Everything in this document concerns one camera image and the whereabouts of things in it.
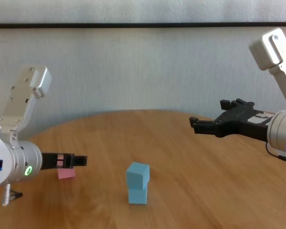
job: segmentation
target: stacked blue cubes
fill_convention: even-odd
[[[126,171],[128,203],[147,204],[147,185],[150,179],[149,165],[133,162]]]

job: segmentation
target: round wooden table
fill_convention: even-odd
[[[13,185],[0,229],[286,229],[286,164],[264,142],[196,135],[190,114],[122,111],[82,118],[32,138],[42,152],[87,155],[76,177],[43,170]],[[130,205],[125,174],[150,165],[147,205]]]

